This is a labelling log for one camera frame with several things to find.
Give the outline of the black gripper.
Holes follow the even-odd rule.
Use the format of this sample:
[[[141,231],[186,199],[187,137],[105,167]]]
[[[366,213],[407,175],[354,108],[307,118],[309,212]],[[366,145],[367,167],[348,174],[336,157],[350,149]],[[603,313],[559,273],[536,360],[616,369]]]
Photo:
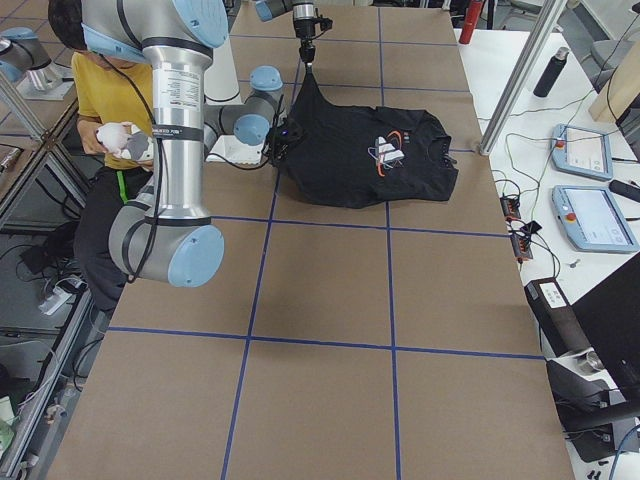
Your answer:
[[[300,60],[306,68],[312,68],[316,48],[312,41],[306,40],[312,40],[315,36],[314,17],[294,17],[293,27],[296,37],[302,40],[299,47]]]

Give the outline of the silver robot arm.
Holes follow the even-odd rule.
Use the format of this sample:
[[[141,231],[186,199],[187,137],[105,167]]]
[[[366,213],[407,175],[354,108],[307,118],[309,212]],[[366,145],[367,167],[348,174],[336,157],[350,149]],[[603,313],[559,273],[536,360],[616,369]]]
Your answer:
[[[316,33],[316,9],[314,2],[308,0],[257,1],[255,9],[263,22],[271,21],[285,13],[292,14],[294,33],[300,41],[300,60],[307,70],[311,70],[315,59],[313,38]]]
[[[256,68],[240,105],[208,105],[205,72],[228,39],[221,1],[85,1],[87,47],[152,68],[152,179],[112,224],[109,250],[125,274],[198,287],[218,270],[225,242],[202,203],[202,170],[221,135],[261,146],[283,113],[282,81]]]

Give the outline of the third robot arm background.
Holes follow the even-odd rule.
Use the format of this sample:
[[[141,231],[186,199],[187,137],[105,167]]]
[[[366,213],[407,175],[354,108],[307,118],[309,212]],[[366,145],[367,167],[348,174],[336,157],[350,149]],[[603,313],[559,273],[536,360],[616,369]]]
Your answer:
[[[62,100],[73,82],[71,70],[56,64],[27,27],[1,32],[1,73],[30,99]]]

